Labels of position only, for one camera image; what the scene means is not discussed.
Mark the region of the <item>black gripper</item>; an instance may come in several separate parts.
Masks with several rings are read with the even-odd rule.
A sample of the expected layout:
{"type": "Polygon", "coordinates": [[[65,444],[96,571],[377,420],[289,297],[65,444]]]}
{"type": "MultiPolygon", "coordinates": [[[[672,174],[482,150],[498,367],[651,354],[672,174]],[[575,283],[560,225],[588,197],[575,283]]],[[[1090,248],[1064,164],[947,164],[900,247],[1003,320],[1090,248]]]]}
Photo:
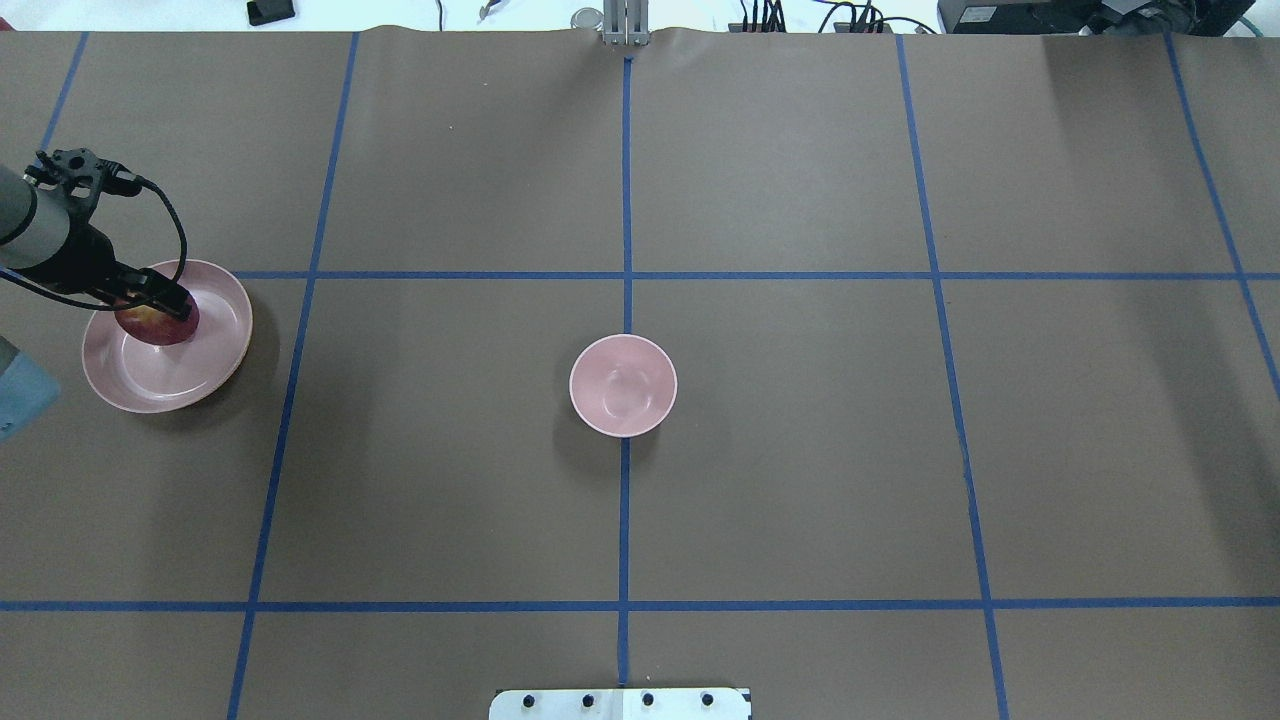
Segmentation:
{"type": "Polygon", "coordinates": [[[119,263],[109,237],[92,225],[73,229],[45,272],[45,288],[111,301],[114,313],[150,307],[177,322],[195,316],[191,292],[155,268],[119,263]]]}

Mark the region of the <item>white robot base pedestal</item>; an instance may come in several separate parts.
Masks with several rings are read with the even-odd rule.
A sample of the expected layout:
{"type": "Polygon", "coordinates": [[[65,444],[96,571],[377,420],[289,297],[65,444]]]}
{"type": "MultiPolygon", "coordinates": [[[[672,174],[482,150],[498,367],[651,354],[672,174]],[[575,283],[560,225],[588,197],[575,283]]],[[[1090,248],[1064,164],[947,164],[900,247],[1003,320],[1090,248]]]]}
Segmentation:
{"type": "Polygon", "coordinates": [[[489,719],[753,719],[751,694],[731,687],[502,691],[489,719]]]}

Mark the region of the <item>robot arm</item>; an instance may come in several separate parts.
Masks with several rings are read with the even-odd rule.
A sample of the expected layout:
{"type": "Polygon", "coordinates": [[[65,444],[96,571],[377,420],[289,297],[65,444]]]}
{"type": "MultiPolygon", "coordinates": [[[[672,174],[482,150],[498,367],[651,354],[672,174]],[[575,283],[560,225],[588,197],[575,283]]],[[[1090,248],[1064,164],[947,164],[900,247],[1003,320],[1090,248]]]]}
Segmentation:
{"type": "Polygon", "coordinates": [[[200,324],[180,284],[189,256],[186,228],[165,191],[118,161],[73,152],[37,152],[22,173],[3,168],[3,279],[56,304],[108,314],[133,340],[166,347],[191,340],[200,324]],[[175,228],[179,256],[165,275],[116,259],[92,217],[102,195],[159,197],[175,228]]]}

